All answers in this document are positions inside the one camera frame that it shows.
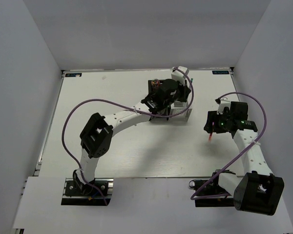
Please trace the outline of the pink tube of crayons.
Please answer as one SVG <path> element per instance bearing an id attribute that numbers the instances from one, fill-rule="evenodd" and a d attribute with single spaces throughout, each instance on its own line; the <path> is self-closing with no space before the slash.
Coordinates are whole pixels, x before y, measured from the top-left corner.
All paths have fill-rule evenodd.
<path id="1" fill-rule="evenodd" d="M 160 86 L 160 81 L 158 79 L 153 79 L 151 80 L 151 86 L 154 88 L 154 89 L 157 89 L 159 86 Z"/>

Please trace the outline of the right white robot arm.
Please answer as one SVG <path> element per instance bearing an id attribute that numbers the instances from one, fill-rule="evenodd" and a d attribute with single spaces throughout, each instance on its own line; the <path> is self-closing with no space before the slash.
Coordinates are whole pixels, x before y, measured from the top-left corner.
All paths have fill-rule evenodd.
<path id="1" fill-rule="evenodd" d="M 280 201 L 284 181 L 273 174 L 266 163 L 259 142 L 258 129 L 248 119 L 248 104 L 239 101 L 217 100 L 219 107 L 209 111 L 204 130 L 209 133 L 230 133 L 239 151 L 245 150 L 241 161 L 244 176 L 223 171 L 211 181 L 206 190 L 214 195 L 230 195 L 239 211 L 274 215 Z"/>

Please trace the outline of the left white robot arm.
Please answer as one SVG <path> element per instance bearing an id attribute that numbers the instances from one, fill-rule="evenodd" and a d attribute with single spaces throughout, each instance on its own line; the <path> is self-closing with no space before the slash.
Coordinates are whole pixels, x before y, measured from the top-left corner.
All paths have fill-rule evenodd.
<path id="1" fill-rule="evenodd" d="M 94 113 L 84 126 L 80 138 L 81 168 L 73 173 L 78 191 L 87 195 L 95 184 L 95 170 L 99 161 L 110 148 L 112 138 L 119 132 L 153 118 L 171 118 L 169 111 L 174 102 L 187 102 L 191 93 L 188 79 L 169 78 L 133 107 L 107 116 Z"/>

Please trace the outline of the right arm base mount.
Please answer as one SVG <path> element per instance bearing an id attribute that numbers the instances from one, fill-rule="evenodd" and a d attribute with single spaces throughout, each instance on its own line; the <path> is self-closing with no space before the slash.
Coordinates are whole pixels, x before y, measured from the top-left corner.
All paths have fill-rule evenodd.
<path id="1" fill-rule="evenodd" d="M 231 195 L 226 195 L 226 193 L 227 192 L 223 188 L 211 183 L 204 187 L 198 194 L 198 196 L 205 196 L 205 198 L 195 200 L 195 207 L 234 207 L 233 197 Z"/>

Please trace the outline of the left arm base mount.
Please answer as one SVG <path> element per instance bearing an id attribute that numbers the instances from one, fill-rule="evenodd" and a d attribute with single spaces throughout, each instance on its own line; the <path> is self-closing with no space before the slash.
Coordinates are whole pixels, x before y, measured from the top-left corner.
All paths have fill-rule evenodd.
<path id="1" fill-rule="evenodd" d="M 64 183 L 61 205 L 63 206 L 107 206 L 113 193 L 112 178 L 96 178 L 90 184 L 83 184 L 77 178 L 66 178 Z"/>

